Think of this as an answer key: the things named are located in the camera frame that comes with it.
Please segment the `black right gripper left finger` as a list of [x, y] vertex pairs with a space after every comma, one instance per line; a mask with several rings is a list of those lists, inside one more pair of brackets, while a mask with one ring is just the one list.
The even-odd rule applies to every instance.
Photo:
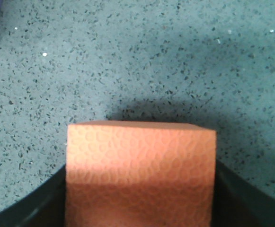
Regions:
[[29, 195], [0, 212], [0, 227], [65, 226], [65, 166]]

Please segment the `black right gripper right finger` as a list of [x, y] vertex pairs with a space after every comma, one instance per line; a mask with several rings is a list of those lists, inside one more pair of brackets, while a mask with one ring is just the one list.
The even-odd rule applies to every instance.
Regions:
[[212, 227], [275, 227], [275, 199], [216, 161]]

